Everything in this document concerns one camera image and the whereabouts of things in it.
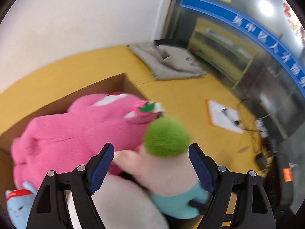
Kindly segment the white fluffy plush toy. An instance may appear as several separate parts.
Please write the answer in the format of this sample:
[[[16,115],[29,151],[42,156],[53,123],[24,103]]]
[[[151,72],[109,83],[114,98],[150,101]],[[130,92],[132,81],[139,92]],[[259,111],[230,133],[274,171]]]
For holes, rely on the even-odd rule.
[[[120,176],[107,174],[91,198],[106,228],[169,228],[146,191]]]

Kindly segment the yellow shelf behind glass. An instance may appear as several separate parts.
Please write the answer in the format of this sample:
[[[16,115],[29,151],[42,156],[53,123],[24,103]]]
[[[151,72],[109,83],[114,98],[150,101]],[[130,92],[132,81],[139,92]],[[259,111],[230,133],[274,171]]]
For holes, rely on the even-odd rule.
[[[188,50],[212,65],[237,87],[258,51],[226,28],[205,18],[197,18]]]

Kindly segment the red new year sticker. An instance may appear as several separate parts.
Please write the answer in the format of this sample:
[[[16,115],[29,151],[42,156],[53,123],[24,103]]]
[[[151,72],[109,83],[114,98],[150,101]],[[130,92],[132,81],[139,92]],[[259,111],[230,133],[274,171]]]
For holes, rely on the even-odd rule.
[[[304,27],[302,26],[297,15],[286,0],[284,0],[283,2],[283,12],[287,18],[288,24],[290,25],[291,29],[304,47]]]

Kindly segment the pink plush bear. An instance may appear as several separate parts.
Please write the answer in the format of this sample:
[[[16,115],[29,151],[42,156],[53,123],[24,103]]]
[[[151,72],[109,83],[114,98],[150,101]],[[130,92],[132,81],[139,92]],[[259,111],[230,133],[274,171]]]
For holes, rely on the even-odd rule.
[[[48,171],[71,172],[99,154],[105,143],[115,151],[138,150],[149,124],[161,116],[159,102],[132,94],[91,94],[66,113],[32,119],[11,146],[13,179],[39,188]]]

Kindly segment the light blue plush bear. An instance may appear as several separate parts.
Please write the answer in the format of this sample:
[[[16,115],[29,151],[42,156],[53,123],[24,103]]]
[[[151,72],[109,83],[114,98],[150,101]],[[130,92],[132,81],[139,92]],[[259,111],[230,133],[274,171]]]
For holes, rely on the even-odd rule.
[[[6,190],[7,211],[12,224],[18,229],[27,227],[28,218],[37,189],[29,182],[24,182],[21,189]]]

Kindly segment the brown cardboard box tray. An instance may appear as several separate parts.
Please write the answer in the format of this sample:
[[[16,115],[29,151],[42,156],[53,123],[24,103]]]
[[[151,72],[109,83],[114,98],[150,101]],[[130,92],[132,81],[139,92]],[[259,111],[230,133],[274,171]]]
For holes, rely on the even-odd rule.
[[[146,99],[146,97],[129,80],[127,75],[122,73],[86,86],[50,104],[47,104],[37,111],[34,111],[27,117],[22,118],[22,120],[3,132],[1,134],[1,206],[3,210],[6,210],[5,191],[15,189],[12,177],[14,163],[10,155],[11,143],[13,139],[23,133],[29,121],[33,118],[48,114],[64,113],[76,99],[95,93],[128,93],[136,95],[141,99]]]

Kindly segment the green haired plush doll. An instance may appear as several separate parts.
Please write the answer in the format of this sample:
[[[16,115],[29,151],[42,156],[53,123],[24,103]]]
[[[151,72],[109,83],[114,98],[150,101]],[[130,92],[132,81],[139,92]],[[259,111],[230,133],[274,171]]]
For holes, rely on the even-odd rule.
[[[210,193],[201,186],[189,159],[190,144],[181,122],[161,117],[148,126],[138,152],[115,152],[113,161],[149,191],[164,215],[193,219],[200,212],[189,202],[205,204]]]

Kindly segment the white paper sheet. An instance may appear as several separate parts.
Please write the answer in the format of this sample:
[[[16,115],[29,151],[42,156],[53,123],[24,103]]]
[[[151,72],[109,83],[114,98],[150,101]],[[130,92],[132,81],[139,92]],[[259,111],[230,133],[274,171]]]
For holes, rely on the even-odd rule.
[[[244,129],[237,110],[224,106],[213,100],[207,100],[209,121],[213,126],[242,134]]]

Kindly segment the grey folded cloth bag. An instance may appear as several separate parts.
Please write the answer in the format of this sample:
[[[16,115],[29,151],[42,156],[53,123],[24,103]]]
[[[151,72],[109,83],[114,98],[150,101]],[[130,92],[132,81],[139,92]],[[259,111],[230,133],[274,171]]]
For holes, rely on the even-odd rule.
[[[155,42],[128,45],[128,50],[151,71],[156,81],[203,77],[207,71],[186,49]]]

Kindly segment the blue banner strip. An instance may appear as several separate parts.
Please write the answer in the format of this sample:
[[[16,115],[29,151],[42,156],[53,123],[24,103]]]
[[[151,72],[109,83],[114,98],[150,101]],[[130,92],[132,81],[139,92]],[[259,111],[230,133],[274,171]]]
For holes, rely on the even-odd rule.
[[[278,37],[258,21],[212,0],[182,0],[180,6],[224,22],[251,38],[278,62],[304,94],[304,65]]]

